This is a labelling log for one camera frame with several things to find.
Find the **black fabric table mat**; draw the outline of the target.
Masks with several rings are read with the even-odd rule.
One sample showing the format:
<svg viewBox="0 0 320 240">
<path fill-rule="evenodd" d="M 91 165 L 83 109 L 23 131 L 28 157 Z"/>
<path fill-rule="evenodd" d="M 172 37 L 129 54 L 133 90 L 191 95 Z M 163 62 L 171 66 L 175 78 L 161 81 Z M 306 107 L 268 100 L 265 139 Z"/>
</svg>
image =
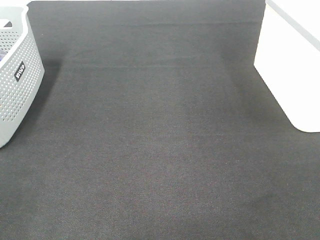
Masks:
<svg viewBox="0 0 320 240">
<path fill-rule="evenodd" d="M 3 240 L 317 240 L 320 136 L 253 66 L 262 0 L 35 1 Z"/>
</svg>

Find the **white plastic storage bin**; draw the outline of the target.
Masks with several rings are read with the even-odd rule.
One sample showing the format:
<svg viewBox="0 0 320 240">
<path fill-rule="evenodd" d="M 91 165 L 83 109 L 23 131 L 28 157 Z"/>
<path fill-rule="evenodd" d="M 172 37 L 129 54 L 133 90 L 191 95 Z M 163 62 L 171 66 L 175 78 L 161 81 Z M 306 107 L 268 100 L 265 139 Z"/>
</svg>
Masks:
<svg viewBox="0 0 320 240">
<path fill-rule="evenodd" d="M 290 123 L 320 131 L 320 2 L 267 0 L 254 67 Z"/>
</svg>

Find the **grey perforated laundry basket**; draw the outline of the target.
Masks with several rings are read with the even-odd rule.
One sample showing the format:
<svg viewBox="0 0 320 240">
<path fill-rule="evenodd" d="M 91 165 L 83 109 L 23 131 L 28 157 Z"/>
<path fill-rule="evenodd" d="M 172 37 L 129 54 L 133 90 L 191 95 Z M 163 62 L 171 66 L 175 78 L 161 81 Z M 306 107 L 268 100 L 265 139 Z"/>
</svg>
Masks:
<svg viewBox="0 0 320 240">
<path fill-rule="evenodd" d="M 0 145 L 6 145 L 25 118 L 45 73 L 28 18 L 27 5 L 0 5 Z"/>
</svg>

